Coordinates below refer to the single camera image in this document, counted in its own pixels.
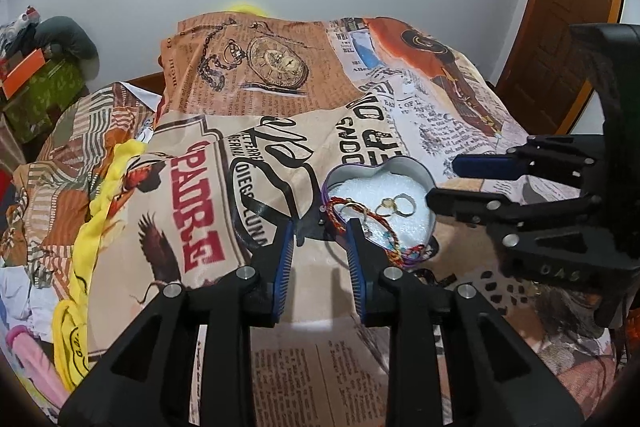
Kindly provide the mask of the dark grey plush item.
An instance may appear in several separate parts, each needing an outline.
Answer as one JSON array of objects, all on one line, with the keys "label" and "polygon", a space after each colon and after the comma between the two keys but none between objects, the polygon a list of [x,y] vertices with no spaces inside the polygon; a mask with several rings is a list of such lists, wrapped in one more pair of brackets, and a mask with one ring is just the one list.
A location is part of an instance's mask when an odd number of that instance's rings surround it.
[{"label": "dark grey plush item", "polygon": [[87,33],[67,16],[54,16],[39,23],[34,43],[47,58],[68,55],[79,61],[91,61],[98,57],[96,45]]}]

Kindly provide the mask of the newspaper print bed cover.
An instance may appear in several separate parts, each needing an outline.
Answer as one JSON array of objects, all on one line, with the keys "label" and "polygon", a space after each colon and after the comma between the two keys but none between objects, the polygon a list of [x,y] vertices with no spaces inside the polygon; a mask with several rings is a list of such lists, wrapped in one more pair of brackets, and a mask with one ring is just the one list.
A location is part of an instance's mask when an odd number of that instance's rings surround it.
[{"label": "newspaper print bed cover", "polygon": [[[212,283],[270,244],[269,210],[295,225],[281,324],[254,335],[262,426],[379,426],[386,408],[387,335],[357,322],[342,247],[318,225],[321,187],[341,165],[420,161],[442,187],[494,190],[514,202],[566,199],[570,188],[528,176],[464,181],[464,153],[502,153],[524,129],[460,52],[388,17],[327,23],[267,18],[221,39],[248,68],[256,116],[170,117],[132,163],[134,193],[105,236],[88,301],[90,371],[156,296],[157,283]],[[54,366],[56,306],[70,297],[70,257],[116,145],[151,124],[123,83],[62,115],[36,161],[16,170],[1,239],[1,351],[50,424],[73,391]]]}]

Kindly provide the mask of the yellow cloth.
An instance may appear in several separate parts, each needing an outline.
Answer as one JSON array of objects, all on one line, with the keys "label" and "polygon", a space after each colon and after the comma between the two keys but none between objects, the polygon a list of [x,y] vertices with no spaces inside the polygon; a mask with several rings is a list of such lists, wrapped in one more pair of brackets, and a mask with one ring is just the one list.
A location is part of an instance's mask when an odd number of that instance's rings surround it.
[{"label": "yellow cloth", "polygon": [[267,12],[238,3],[227,11],[203,14],[178,23],[178,32],[160,45],[158,62],[163,67],[164,91],[151,124],[145,124],[137,138],[115,146],[107,161],[106,178],[99,194],[90,202],[91,219],[81,225],[70,257],[70,297],[55,308],[52,319],[54,366],[67,391],[73,391],[90,371],[87,347],[88,301],[93,271],[105,236],[121,228],[115,219],[134,191],[125,186],[132,163],[148,147],[160,125],[170,117],[215,115],[256,116],[262,102],[256,94],[243,91],[248,68],[240,58],[221,47],[226,35],[245,34],[265,27]]}]

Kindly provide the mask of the purple heart-shaped tin box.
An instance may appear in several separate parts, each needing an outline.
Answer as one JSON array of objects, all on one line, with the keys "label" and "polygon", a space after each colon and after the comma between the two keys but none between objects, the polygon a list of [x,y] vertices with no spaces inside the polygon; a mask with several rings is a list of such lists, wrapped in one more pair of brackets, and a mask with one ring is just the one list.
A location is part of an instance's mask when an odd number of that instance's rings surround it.
[{"label": "purple heart-shaped tin box", "polygon": [[436,184],[419,161],[397,156],[378,166],[341,165],[323,182],[322,205],[333,228],[360,221],[364,236],[394,265],[414,269],[439,251],[435,213],[426,195]]}]

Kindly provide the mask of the brown wooden door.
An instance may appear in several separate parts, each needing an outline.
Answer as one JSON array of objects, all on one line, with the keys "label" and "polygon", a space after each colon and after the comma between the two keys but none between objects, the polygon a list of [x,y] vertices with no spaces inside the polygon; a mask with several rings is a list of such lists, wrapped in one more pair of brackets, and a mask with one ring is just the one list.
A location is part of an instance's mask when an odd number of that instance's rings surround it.
[{"label": "brown wooden door", "polygon": [[531,134],[567,134],[592,95],[570,28],[616,23],[623,0],[527,0],[498,97]]}]

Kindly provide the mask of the green camouflage bag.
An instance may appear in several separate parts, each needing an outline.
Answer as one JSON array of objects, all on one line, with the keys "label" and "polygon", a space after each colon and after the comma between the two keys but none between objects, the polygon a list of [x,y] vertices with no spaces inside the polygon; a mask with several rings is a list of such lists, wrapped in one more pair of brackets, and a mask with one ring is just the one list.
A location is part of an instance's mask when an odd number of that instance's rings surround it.
[{"label": "green camouflage bag", "polygon": [[85,90],[85,80],[74,60],[47,61],[27,80],[1,110],[18,144],[51,131],[64,110]]}]

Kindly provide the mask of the orange box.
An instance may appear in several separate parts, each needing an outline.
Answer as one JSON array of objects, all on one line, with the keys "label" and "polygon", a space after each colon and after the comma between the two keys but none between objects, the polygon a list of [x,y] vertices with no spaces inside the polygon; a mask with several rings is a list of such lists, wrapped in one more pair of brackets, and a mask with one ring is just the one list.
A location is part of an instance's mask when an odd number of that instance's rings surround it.
[{"label": "orange box", "polygon": [[35,49],[29,56],[26,56],[20,64],[12,68],[1,78],[1,88],[6,98],[12,96],[24,86],[24,84],[42,69],[46,64],[46,59],[40,49]]}]

